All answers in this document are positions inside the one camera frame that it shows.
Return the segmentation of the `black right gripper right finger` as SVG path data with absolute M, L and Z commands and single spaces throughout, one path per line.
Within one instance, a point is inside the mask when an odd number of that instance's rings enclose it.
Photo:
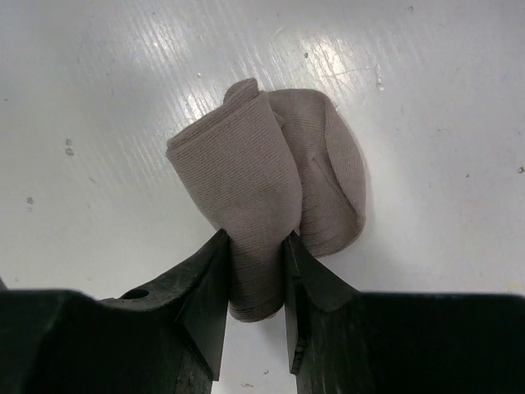
M 296 234 L 283 263 L 298 392 L 523 392 L 520 295 L 358 291 Z

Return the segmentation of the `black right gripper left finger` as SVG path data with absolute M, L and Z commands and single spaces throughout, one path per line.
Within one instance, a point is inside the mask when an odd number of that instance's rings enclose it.
M 217 232 L 123 296 L 1 293 L 4 393 L 208 393 L 219 379 L 230 240 Z

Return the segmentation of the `taupe sock red stripes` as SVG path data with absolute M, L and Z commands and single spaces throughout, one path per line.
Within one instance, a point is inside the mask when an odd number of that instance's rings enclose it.
M 284 302 L 281 246 L 299 235 L 315 257 L 353 243 L 366 222 L 360 148 L 333 102 L 313 89 L 232 85 L 222 104 L 167 142 L 202 215 L 231 239 L 231 315 L 246 323 Z

